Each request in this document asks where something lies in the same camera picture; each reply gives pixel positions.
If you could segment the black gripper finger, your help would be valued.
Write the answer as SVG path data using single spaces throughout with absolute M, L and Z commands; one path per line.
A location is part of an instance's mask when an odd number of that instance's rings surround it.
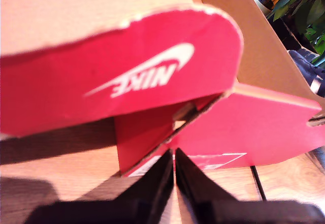
M 180 149 L 175 151 L 177 185 L 196 209 L 242 208 L 243 202 L 207 177 Z
M 147 173 L 111 201 L 86 202 L 88 209 L 164 209 L 173 188 L 173 157 L 167 150 Z

